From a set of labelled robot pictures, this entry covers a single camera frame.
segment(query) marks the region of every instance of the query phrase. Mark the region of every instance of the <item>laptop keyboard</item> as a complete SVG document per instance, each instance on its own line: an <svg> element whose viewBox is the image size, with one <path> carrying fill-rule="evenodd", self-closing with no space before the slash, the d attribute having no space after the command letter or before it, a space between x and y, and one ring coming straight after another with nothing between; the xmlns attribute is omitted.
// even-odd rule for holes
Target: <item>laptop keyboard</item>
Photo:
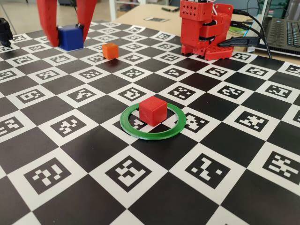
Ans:
<svg viewBox="0 0 300 225"><path fill-rule="evenodd" d="M300 46L300 22L287 22L287 44Z"/></svg>

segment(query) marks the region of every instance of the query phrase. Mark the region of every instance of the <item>wooden table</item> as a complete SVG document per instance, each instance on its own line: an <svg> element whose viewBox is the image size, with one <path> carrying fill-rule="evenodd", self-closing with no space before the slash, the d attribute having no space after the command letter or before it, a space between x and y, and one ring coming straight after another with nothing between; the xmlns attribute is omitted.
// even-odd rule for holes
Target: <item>wooden table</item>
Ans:
<svg viewBox="0 0 300 225"><path fill-rule="evenodd" d="M180 30L181 30L181 18L179 17L179 12L173 13L173 12L166 12L162 10L162 7L174 9L176 7L172 6L162 6L162 5L154 5L154 4L147 4L147 5L139 5L132 10L130 10L128 13L120 16L118 19L114 20L114 22L118 23L125 23L125 24L132 24L132 25L139 25L151 29L161 30L165 32L169 32L172 34L175 34L177 36L180 36ZM168 19L166 22L153 22L153 21L146 21L144 20L147 17L157 17L162 19ZM233 20L236 21L244 21L248 19L246 16L242 15L233 15ZM232 33L227 34L227 38L230 37L236 37ZM244 47L235 47L235 51L238 52L245 52L246 48ZM265 51L259 51L256 50L255 54L268 57L267 53ZM272 53L272 57L277 60L287 61L290 63L300 64L300 58L296 56L289 56L289 55L283 55L278 53Z"/></svg>

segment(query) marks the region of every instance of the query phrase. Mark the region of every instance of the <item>green ring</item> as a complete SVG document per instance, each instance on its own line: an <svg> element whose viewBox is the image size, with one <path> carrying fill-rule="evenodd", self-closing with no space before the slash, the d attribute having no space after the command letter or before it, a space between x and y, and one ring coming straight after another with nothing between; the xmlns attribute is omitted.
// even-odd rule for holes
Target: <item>green ring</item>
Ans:
<svg viewBox="0 0 300 225"><path fill-rule="evenodd" d="M127 109L125 109L123 111L121 118L120 118L120 124L121 124L121 127L123 128L123 130L125 130L126 133L128 133L131 136L136 137L136 138L141 138L141 139L145 139L145 140L162 140L162 139L166 139L169 137L173 137L173 136L177 135L180 131L183 130L183 128L185 127L186 122L187 122L186 116L180 108L178 108L177 106L172 105L170 103L167 103L167 108L172 110L178 117L176 125L173 128L171 128L167 131L164 131L164 132L146 133L146 132L135 129L129 123L130 114L134 110L137 110L138 108L139 108L138 103L128 107Z"/></svg>

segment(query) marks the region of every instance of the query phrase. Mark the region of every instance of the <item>small cube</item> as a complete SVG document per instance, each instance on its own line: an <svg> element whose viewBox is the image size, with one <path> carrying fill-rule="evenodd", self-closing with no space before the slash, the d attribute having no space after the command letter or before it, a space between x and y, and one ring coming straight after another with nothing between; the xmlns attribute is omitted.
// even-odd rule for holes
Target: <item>small cube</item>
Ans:
<svg viewBox="0 0 300 225"><path fill-rule="evenodd" d="M116 59L119 56L118 46L114 43L102 45L102 52L104 58L107 60Z"/></svg>
<svg viewBox="0 0 300 225"><path fill-rule="evenodd" d="M60 48L71 51L83 48L83 30L76 25L64 26L58 29Z"/></svg>
<svg viewBox="0 0 300 225"><path fill-rule="evenodd" d="M140 120L156 126L167 118L167 103L157 97L150 97L139 103Z"/></svg>

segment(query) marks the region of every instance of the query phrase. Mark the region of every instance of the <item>blue cube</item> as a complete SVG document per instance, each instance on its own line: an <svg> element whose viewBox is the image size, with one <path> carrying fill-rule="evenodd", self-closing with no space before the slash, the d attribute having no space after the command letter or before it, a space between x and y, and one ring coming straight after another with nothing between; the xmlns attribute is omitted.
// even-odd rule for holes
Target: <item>blue cube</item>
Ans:
<svg viewBox="0 0 300 225"><path fill-rule="evenodd" d="M83 31L81 28L70 25L59 29L60 48L71 51L83 48Z"/></svg>

